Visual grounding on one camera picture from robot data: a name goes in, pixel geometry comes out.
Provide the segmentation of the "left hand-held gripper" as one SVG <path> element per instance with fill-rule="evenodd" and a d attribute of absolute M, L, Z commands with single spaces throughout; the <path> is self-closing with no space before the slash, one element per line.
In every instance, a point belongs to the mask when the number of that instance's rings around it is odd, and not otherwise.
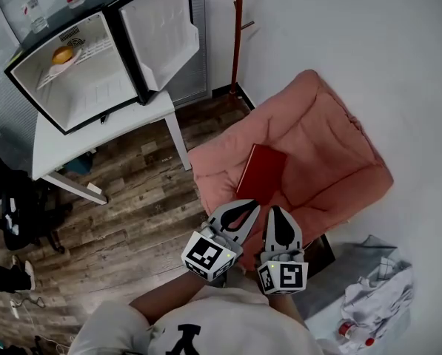
<path fill-rule="evenodd" d="M 212 282 L 231 268 L 243 254 L 238 243 L 245 241 L 260 210 L 255 199 L 234 200 L 216 208 L 209 223 L 192 233 L 181 254 L 187 270 Z"/>

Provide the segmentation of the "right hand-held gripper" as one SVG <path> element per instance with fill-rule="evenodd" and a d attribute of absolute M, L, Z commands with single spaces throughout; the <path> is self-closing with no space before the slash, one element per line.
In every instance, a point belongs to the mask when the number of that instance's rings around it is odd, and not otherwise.
<path fill-rule="evenodd" d="M 307 286 L 309 264 L 304 261 L 302 231 L 295 218 L 280 206 L 269 209 L 264 229 L 264 250 L 257 268 L 265 295 L 295 294 Z M 281 253 L 275 249 L 292 250 Z"/>

